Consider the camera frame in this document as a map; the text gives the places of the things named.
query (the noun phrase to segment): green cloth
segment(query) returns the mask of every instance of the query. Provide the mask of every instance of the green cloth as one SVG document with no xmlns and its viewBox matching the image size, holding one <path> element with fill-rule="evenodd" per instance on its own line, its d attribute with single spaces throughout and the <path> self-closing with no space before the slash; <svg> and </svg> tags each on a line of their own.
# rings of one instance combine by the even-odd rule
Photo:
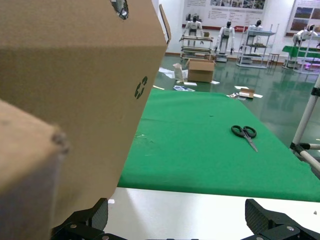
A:
<svg viewBox="0 0 320 240">
<path fill-rule="evenodd" d="M 296 58 L 298 55 L 298 49 L 299 47 L 297 46 L 284 46 L 284 48 L 282 49 L 282 52 L 285 53 L 289 53 L 290 57 L 292 58 Z M 304 57 L 305 56 L 305 52 L 302 51 L 306 51 L 307 48 L 306 47 L 300 47 L 300 51 L 299 51 L 299 57 Z M 309 48 L 309 53 L 307 54 L 307 58 L 318 58 L 320 59 L 320 52 L 316 52 L 317 48 Z"/>
<path fill-rule="evenodd" d="M 256 129 L 258 153 L 233 125 Z M 310 166 L 239 100 L 219 93 L 153 90 L 118 186 L 320 202 Z"/>
</svg>

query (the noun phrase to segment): scissors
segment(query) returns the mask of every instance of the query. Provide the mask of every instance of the scissors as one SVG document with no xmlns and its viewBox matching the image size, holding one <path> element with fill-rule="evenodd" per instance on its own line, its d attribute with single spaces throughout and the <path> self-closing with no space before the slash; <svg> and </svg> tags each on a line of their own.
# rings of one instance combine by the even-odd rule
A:
<svg viewBox="0 0 320 240">
<path fill-rule="evenodd" d="M 251 147 L 258 152 L 258 149 L 256 147 L 256 145 L 254 144 L 254 142 L 252 141 L 252 139 L 254 139 L 257 136 L 257 131 L 250 127 L 250 126 L 244 126 L 243 128 L 238 126 L 238 125 L 234 125 L 231 127 L 231 131 L 234 135 L 240 137 L 240 138 L 245 138 L 249 144 L 251 145 Z"/>
</svg>

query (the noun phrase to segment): wall poster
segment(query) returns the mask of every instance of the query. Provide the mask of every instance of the wall poster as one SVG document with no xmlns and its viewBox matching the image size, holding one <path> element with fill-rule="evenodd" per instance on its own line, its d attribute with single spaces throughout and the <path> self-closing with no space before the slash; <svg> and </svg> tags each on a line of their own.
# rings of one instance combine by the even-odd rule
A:
<svg viewBox="0 0 320 240">
<path fill-rule="evenodd" d="M 236 32 L 262 20 L 268 0 L 184 0 L 182 27 L 197 16 L 203 29 L 220 30 L 232 22 Z"/>
<path fill-rule="evenodd" d="M 293 36 L 312 24 L 320 32 L 320 0 L 295 0 L 285 35 Z"/>
</svg>

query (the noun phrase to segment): hole in cardboard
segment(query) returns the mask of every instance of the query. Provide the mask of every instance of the hole in cardboard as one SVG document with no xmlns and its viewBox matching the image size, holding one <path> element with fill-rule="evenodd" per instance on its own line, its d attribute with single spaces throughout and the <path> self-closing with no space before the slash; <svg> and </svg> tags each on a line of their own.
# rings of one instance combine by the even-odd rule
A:
<svg viewBox="0 0 320 240">
<path fill-rule="evenodd" d="M 129 17 L 127 0 L 110 0 L 110 2 L 119 18 L 126 20 Z"/>
</svg>

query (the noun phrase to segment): scissor blade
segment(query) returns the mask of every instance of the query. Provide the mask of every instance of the scissor blade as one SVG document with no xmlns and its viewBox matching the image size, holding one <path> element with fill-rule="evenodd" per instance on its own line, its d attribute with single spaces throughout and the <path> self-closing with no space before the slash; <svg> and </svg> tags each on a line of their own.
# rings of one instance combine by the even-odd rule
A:
<svg viewBox="0 0 320 240">
<path fill-rule="evenodd" d="M 254 142 L 252 141 L 251 137 L 245 135 L 245 139 L 249 142 L 250 146 L 251 146 L 256 152 L 258 152 L 258 149 L 257 149 L 256 145 L 254 144 Z"/>
</svg>

